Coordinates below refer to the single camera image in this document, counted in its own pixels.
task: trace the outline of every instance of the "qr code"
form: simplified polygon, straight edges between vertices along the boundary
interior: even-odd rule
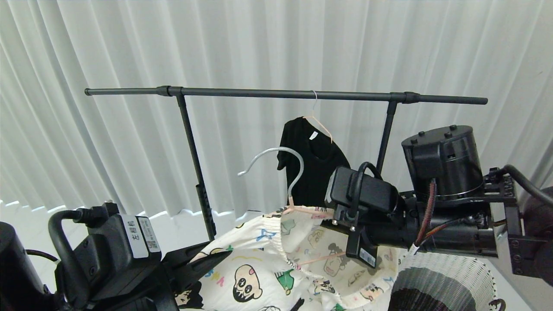
[[[148,245],[148,248],[149,248],[149,249],[152,249],[152,248],[159,248],[159,247],[158,247],[158,244],[156,243],[156,241],[146,241],[146,245]]]

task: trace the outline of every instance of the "laundry basket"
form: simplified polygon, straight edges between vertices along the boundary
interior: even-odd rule
[[[404,259],[388,311],[488,311],[497,298],[488,267],[473,257],[417,253]]]

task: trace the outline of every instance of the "white curtain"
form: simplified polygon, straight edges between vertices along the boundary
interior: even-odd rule
[[[199,211],[174,98],[85,96],[109,87],[415,91],[486,106],[401,105],[383,177],[411,189],[400,142],[474,127],[481,164],[553,184],[553,1],[2,1],[0,198],[31,208],[106,199],[128,213]],[[312,100],[188,97],[216,211],[285,202],[276,154]],[[321,101],[352,166],[376,162],[386,105]]]

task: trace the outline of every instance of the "clothes rack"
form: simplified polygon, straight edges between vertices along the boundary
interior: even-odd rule
[[[399,103],[416,103],[416,102],[439,102],[439,103],[461,103],[470,105],[485,105],[488,102],[484,97],[464,97],[464,96],[441,96],[441,95],[421,95],[414,92],[390,92],[390,93],[366,93],[366,92],[329,92],[316,91],[317,98],[321,100],[356,100],[356,101],[385,101],[388,102],[386,111],[386,120],[380,142],[380,150],[378,152],[377,170],[382,172],[384,164],[384,156],[390,139],[392,130],[392,122],[394,120],[395,111]],[[208,89],[196,87],[180,87],[180,86],[159,86],[150,88],[136,89],[85,89],[85,94],[93,95],[161,95],[175,96],[180,108],[182,122],[186,132],[186,138],[190,147],[192,161],[198,185],[196,192],[200,201],[204,223],[206,225],[207,235],[210,241],[215,239],[217,231],[211,213],[211,207],[207,196],[207,191],[204,183],[204,176],[200,167],[200,160],[194,142],[192,127],[190,126],[190,118],[186,108],[185,96],[224,96],[224,97],[260,97],[260,98],[280,98],[280,99],[315,99],[313,91],[291,91],[291,90],[250,90],[250,89]]]

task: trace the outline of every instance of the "white label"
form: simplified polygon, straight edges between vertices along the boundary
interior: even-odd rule
[[[362,260],[365,260],[369,264],[369,266],[373,268],[376,267],[376,263],[377,263],[376,258],[374,258],[373,255],[369,254],[369,252],[367,252],[366,250],[360,248],[359,256],[361,257]]]
[[[137,217],[140,222],[140,227],[142,228],[142,233],[144,234],[144,240],[146,241],[146,246],[150,252],[160,252],[158,240],[155,238],[154,229],[152,229],[152,224],[147,217]]]
[[[133,251],[133,257],[148,258],[148,249],[146,248],[146,243],[144,243],[142,230],[138,225],[137,218],[132,215],[120,214],[120,216],[123,220],[123,226],[125,227],[125,233],[127,234],[127,239],[131,245],[131,250]]]

